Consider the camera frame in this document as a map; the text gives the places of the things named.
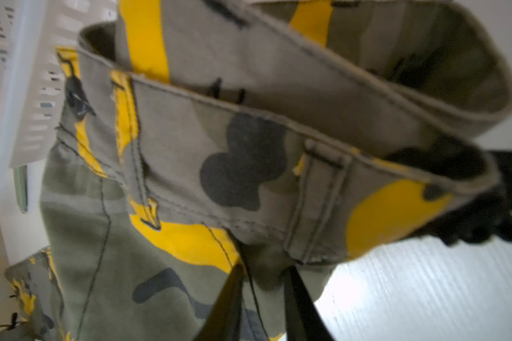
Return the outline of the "white plastic basket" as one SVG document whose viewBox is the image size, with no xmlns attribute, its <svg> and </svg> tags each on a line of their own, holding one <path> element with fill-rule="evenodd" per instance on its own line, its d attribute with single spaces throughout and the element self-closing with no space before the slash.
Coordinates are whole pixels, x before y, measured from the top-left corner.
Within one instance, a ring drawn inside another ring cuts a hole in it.
<svg viewBox="0 0 512 341">
<path fill-rule="evenodd" d="M 117 17 L 116 1 L 0 1 L 0 179 L 43 159 L 55 139 L 65 76 L 58 45 Z"/>
</svg>

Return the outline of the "camouflage trousers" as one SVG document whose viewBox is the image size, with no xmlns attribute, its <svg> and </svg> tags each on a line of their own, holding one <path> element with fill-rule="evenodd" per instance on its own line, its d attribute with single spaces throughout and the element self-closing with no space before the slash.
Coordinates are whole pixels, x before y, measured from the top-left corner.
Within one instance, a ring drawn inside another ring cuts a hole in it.
<svg viewBox="0 0 512 341">
<path fill-rule="evenodd" d="M 512 72 L 452 1 L 119 1 L 58 46 L 65 99 L 0 340 L 194 340 L 242 264 L 239 340 L 284 277 L 431 236 L 512 242 Z"/>
</svg>

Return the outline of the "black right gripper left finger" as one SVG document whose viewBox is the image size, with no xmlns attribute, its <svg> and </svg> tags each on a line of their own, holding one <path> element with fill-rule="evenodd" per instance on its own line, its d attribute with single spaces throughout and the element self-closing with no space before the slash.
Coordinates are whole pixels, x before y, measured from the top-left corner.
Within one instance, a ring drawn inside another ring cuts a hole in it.
<svg viewBox="0 0 512 341">
<path fill-rule="evenodd" d="M 230 272 L 213 308 L 195 341 L 238 341 L 243 312 L 242 264 L 236 264 Z"/>
</svg>

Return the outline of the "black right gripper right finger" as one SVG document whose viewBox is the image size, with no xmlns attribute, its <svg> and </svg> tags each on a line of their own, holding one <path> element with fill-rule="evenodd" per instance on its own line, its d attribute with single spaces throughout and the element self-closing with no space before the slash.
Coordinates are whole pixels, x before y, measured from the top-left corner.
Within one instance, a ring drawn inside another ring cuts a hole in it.
<svg viewBox="0 0 512 341">
<path fill-rule="evenodd" d="M 285 273 L 284 312 L 289 341 L 334 341 L 296 267 Z"/>
</svg>

